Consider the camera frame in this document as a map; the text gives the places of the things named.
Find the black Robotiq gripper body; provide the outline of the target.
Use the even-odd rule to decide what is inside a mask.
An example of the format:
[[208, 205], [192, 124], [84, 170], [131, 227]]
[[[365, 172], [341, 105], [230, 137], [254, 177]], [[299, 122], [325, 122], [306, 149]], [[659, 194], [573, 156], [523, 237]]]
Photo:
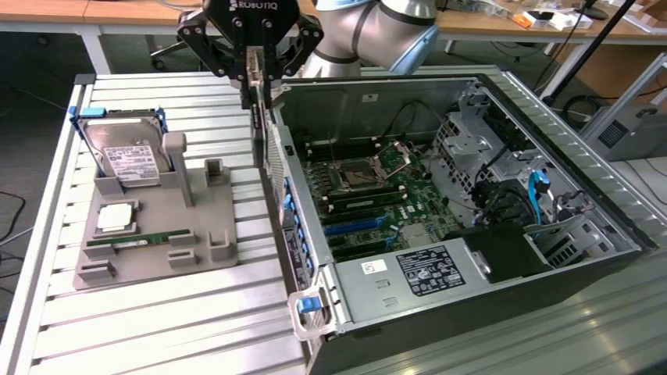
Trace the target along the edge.
[[203, 13], [227, 40], [226, 52], [238, 47], [278, 51], [278, 45], [298, 22], [298, 1], [204, 1]]

